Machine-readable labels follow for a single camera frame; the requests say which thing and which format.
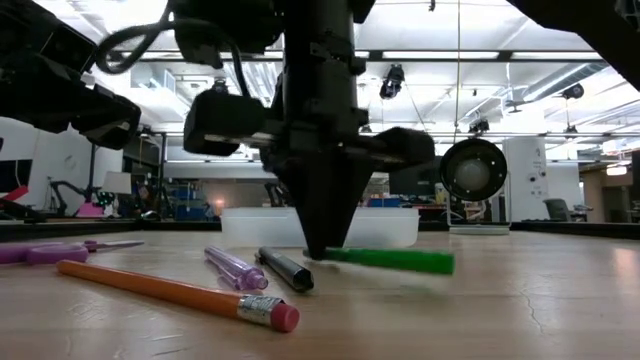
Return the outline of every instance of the white pillar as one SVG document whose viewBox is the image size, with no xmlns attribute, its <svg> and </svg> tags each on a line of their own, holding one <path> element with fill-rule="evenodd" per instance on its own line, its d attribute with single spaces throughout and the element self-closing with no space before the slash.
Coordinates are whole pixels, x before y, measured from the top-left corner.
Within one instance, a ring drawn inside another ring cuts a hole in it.
<svg viewBox="0 0 640 360">
<path fill-rule="evenodd" d="M 509 167 L 511 221 L 549 219 L 543 200 L 549 197 L 544 138 L 515 137 L 503 142 Z"/>
</svg>

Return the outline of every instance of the chair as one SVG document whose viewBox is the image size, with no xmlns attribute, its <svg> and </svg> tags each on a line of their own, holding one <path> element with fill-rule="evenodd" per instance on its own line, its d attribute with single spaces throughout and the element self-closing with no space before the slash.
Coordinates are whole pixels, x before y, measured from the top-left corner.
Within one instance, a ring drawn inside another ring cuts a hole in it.
<svg viewBox="0 0 640 360">
<path fill-rule="evenodd" d="M 544 200 L 544 204 L 547 205 L 547 211 L 552 221 L 571 222 L 571 212 L 564 199 L 547 199 Z"/>
</svg>

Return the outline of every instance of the monitor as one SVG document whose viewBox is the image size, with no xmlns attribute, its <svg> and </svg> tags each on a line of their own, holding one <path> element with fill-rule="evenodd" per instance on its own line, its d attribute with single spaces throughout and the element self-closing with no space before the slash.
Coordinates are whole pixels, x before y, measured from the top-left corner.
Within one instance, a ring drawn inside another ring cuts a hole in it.
<svg viewBox="0 0 640 360">
<path fill-rule="evenodd" d="M 389 174 L 389 192 L 392 195 L 435 195 L 436 183 L 440 181 L 440 159 L 427 164 L 412 166 Z"/>
<path fill-rule="evenodd" d="M 29 185 L 33 160 L 0 161 L 0 194 L 10 193 L 20 187 Z"/>
</svg>

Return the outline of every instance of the green marker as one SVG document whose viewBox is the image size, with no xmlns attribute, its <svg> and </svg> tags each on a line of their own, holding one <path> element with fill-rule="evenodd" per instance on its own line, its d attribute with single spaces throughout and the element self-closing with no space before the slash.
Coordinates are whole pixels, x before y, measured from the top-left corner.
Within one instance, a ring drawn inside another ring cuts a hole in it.
<svg viewBox="0 0 640 360">
<path fill-rule="evenodd" d="M 309 250 L 303 254 L 309 257 Z M 453 254 L 417 250 L 329 248 L 324 260 L 440 275 L 452 275 L 455 268 Z"/>
</svg>

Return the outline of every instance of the purple scissors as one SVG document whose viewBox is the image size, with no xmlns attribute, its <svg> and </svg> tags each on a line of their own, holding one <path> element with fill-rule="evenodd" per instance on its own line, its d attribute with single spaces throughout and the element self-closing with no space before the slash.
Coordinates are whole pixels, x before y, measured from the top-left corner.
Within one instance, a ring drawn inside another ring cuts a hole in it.
<svg viewBox="0 0 640 360">
<path fill-rule="evenodd" d="M 98 249 L 117 249 L 144 244 L 144 241 L 112 241 L 99 243 L 87 240 L 82 244 L 39 243 L 0 246 L 0 264 L 26 262 L 35 264 L 55 264 L 60 260 L 87 261 L 90 252 Z"/>
</svg>

